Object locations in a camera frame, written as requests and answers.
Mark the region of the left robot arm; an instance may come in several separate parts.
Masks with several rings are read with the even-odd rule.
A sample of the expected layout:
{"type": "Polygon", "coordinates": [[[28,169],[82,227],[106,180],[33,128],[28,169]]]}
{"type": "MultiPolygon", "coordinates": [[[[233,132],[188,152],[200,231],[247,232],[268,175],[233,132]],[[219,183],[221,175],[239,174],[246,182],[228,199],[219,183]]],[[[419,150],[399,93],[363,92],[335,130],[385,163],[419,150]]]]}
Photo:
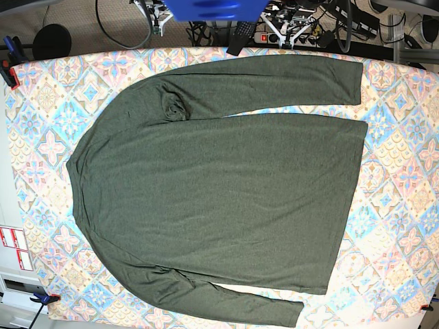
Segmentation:
{"type": "Polygon", "coordinates": [[[284,9],[263,12],[260,18],[269,28],[255,40],[267,45],[278,45],[280,49],[292,49],[299,37],[316,22],[315,10],[284,9]]]}

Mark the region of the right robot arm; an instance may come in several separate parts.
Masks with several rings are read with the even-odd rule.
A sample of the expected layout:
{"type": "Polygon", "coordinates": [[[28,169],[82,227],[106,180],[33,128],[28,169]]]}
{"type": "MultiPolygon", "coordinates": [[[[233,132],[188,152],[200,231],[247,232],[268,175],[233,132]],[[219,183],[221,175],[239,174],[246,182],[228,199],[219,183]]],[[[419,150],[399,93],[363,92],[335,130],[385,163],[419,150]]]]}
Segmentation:
{"type": "Polygon", "coordinates": [[[151,1],[139,1],[133,0],[130,3],[135,4],[140,13],[149,18],[152,22],[152,33],[163,36],[165,32],[165,24],[171,20],[174,15],[163,1],[151,0],[151,1]]]}

